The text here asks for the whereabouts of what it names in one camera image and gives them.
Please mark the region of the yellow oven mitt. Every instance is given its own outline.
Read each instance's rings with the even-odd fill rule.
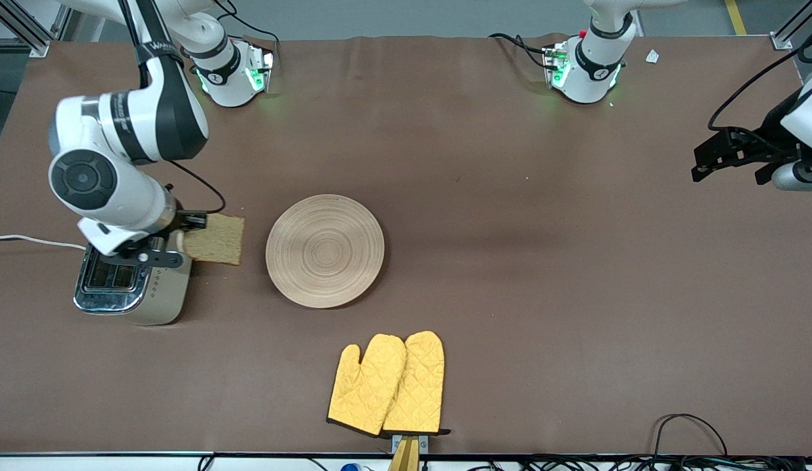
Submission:
[[[336,369],[327,421],[379,435],[405,364],[406,346],[394,335],[376,334],[361,362],[358,345],[345,347]]]
[[[433,434],[441,427],[444,345],[434,332],[406,340],[406,367],[382,429],[390,433]]]

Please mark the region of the white cable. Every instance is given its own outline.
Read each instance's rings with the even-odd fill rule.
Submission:
[[[80,249],[82,251],[86,250],[86,247],[83,247],[82,245],[66,244],[65,242],[43,241],[43,239],[28,237],[26,235],[19,234],[0,235],[0,241],[14,241],[14,239],[23,239],[23,241],[37,242],[37,244],[56,245],[57,247],[71,247],[73,249]]]

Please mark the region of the bread slice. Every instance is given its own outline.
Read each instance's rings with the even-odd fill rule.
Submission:
[[[184,250],[199,262],[240,265],[245,218],[208,215],[205,229],[185,232]]]

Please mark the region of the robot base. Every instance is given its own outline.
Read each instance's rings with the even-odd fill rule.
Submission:
[[[621,65],[603,80],[592,80],[577,63],[575,50],[581,39],[577,36],[563,43],[555,44],[553,48],[543,51],[543,60],[546,65],[556,67],[555,71],[546,69],[546,84],[549,88],[560,90],[566,98],[577,103],[594,103],[600,101],[610,88],[615,86]]]
[[[208,93],[217,105],[233,108],[247,104],[258,93],[268,92],[274,53],[241,39],[232,39],[230,44],[240,51],[241,60],[225,83],[221,83],[221,75],[203,73],[199,69],[196,74],[200,78],[202,91]],[[194,59],[196,65],[200,65],[200,62],[202,61]]]

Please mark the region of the yellow floor tape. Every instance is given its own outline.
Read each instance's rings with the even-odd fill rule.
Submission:
[[[746,35],[746,26],[743,25],[743,17],[740,16],[737,2],[735,0],[726,0],[726,10],[728,10],[729,18],[732,19],[735,35]]]

